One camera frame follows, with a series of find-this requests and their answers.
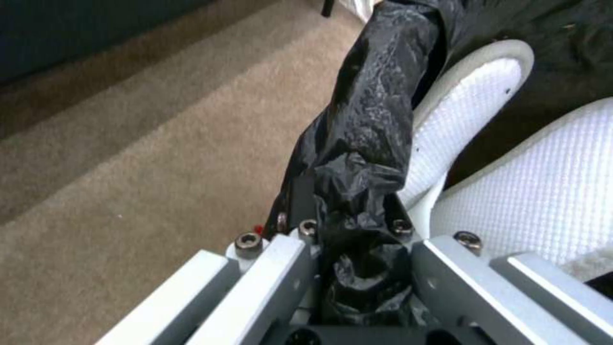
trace black pole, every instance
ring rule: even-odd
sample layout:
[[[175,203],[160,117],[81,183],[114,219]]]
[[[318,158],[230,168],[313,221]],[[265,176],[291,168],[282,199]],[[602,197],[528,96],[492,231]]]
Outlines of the black pole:
[[[321,15],[330,18],[332,14],[332,7],[334,7],[334,0],[324,0],[324,8],[321,9]]]

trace hex socket bolt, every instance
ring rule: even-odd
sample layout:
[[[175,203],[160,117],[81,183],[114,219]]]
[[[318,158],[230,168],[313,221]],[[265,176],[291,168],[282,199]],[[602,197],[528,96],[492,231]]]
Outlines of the hex socket bolt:
[[[234,240],[234,248],[241,258],[256,258],[262,252],[262,237],[256,233],[240,234]]]
[[[306,219],[298,226],[298,237],[308,244],[317,243],[317,220]]]
[[[469,231],[458,231],[454,234],[454,240],[463,245],[464,248],[470,250],[473,254],[480,256],[483,243],[481,238]]]

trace black garbage bag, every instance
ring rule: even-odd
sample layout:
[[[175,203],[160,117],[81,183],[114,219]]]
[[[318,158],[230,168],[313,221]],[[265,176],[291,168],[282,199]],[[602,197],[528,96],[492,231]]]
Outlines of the black garbage bag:
[[[343,62],[330,104],[296,143],[264,230],[268,238],[291,230],[310,217],[305,209],[312,204],[322,247],[320,322],[411,323],[410,256],[391,235],[384,204],[403,187],[412,110],[434,80],[495,40],[521,39],[535,52],[524,88],[477,138],[489,140],[490,151],[470,145],[450,172],[457,180],[565,112],[613,94],[606,87],[613,82],[611,14],[607,1],[415,0],[375,7]],[[509,123],[520,128],[511,138]],[[311,185],[296,187],[304,177]],[[288,214],[289,226],[278,226],[280,214]]]

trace red object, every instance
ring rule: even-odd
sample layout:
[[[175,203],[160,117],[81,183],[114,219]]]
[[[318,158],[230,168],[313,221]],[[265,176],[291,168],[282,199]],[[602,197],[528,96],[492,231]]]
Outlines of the red object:
[[[255,225],[253,227],[253,232],[255,232],[258,235],[261,235],[264,232],[264,227],[262,225]]]

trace black fabric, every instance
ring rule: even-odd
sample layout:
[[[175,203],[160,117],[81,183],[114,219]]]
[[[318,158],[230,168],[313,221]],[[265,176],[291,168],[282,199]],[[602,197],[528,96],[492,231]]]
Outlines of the black fabric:
[[[299,138],[265,227],[272,237],[292,181],[313,174],[321,322],[411,323],[410,259],[386,227],[383,201],[403,187],[412,109],[436,77],[495,40],[522,39],[535,51],[528,82],[462,154],[450,173],[455,182],[565,112],[611,95],[611,7],[569,0],[376,6],[343,62],[330,104]]]

